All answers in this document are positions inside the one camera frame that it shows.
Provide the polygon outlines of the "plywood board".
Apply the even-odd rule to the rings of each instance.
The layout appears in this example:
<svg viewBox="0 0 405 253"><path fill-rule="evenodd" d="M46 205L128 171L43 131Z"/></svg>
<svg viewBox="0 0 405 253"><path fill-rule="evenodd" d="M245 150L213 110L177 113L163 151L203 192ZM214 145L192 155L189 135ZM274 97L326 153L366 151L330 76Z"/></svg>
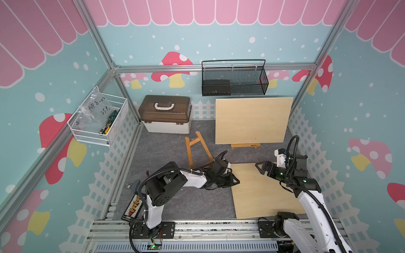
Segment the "plywood board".
<svg viewBox="0 0 405 253"><path fill-rule="evenodd" d="M279 211L305 213L293 193L284 190L277 180L260 174L255 164L234 163L232 170L240 181L232 187L236 218L271 217Z"/></svg>
<svg viewBox="0 0 405 253"><path fill-rule="evenodd" d="M217 99L216 144L284 142L293 98Z"/></svg>

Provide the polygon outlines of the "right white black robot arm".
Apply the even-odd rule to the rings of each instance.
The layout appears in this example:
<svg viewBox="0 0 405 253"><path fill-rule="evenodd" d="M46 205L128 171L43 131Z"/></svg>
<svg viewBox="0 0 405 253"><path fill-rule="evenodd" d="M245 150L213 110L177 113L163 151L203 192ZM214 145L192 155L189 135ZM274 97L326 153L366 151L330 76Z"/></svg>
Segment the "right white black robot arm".
<svg viewBox="0 0 405 253"><path fill-rule="evenodd" d="M289 141L287 148L275 150L277 163L256 163L260 174L278 181L286 191L293 193L304 208L312 233L302 225L297 214L279 211L272 222L258 219L262 238L290 238L301 253L351 253L353 250L339 232L325 206L321 187L308 176L307 156L297 154L299 136Z"/></svg>

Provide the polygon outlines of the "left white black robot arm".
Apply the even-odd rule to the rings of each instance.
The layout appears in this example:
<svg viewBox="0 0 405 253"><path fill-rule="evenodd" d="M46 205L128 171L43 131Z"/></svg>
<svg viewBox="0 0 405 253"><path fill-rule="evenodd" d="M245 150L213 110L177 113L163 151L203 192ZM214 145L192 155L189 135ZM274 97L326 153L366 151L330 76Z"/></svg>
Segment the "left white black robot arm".
<svg viewBox="0 0 405 253"><path fill-rule="evenodd" d="M231 164L224 158L227 151L221 152L213 161L196 169L181 168L169 162L140 183L138 196L144 205L143 220L129 222L129 243L135 253L140 252L134 239L149 239L155 246L155 239L173 236L174 222L163 222L164 206L182 188L193 187L203 190L230 188L240 184L233 174Z"/></svg>

